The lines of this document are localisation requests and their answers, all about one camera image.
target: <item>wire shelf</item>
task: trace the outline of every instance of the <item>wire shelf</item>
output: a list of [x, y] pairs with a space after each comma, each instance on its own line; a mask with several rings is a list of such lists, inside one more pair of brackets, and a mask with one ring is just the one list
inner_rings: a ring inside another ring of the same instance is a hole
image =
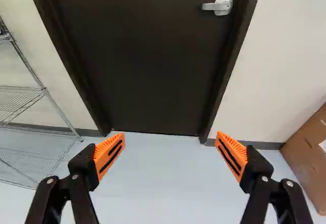
[[0, 126], [7, 125], [43, 96], [40, 88], [0, 86]]
[[0, 133], [0, 182], [27, 188], [53, 175], [78, 139], [71, 132], [8, 126]]

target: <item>door frame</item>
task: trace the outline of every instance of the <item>door frame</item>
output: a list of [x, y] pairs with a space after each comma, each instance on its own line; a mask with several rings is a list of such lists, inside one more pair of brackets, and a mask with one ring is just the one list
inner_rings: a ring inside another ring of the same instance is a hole
[[[95, 95], [89, 79], [84, 73], [84, 68], [78, 60], [82, 56], [77, 51], [73, 38], [69, 35], [62, 19], [57, 0], [34, 0], [41, 19], [49, 33], [49, 36], [78, 90], [86, 108], [92, 116], [102, 136], [106, 136], [113, 129], [109, 118], [104, 117], [103, 108], [99, 98]], [[214, 83], [211, 87], [211, 95], [201, 120], [199, 139], [203, 144], [215, 119], [217, 110], [222, 101], [236, 59], [245, 39], [251, 18], [253, 16], [257, 0], [239, 0], [233, 8], [235, 16], [231, 24], [231, 31], [223, 47], [222, 59], [217, 71]]]

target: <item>white wall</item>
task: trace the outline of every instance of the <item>white wall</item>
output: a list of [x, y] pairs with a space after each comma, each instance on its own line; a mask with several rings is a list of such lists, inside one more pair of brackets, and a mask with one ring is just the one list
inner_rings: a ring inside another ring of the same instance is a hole
[[326, 0], [259, 0], [209, 138], [284, 142], [326, 101]]
[[[52, 44], [33, 0], [0, 0], [0, 15], [73, 126], [97, 129]], [[0, 85], [36, 85], [11, 45], [6, 42], [0, 45]], [[46, 99], [35, 104], [14, 122], [65, 126]]]

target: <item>orange gripper pad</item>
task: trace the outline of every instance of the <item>orange gripper pad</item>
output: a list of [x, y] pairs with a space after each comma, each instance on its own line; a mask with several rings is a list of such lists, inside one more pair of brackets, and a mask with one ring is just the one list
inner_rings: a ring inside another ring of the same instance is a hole
[[240, 183], [243, 171], [248, 163], [246, 147], [221, 131], [218, 131], [215, 147], [224, 158], [236, 180]]
[[124, 147], [123, 133], [114, 135], [95, 146], [93, 160], [96, 166], [98, 181], [101, 181]]

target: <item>dark brown door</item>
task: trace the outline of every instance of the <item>dark brown door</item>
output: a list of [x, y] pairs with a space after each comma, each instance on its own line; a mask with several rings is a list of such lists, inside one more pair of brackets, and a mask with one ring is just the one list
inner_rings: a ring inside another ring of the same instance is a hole
[[238, 0], [226, 16], [201, 10], [215, 0], [55, 1], [114, 129], [199, 133]]

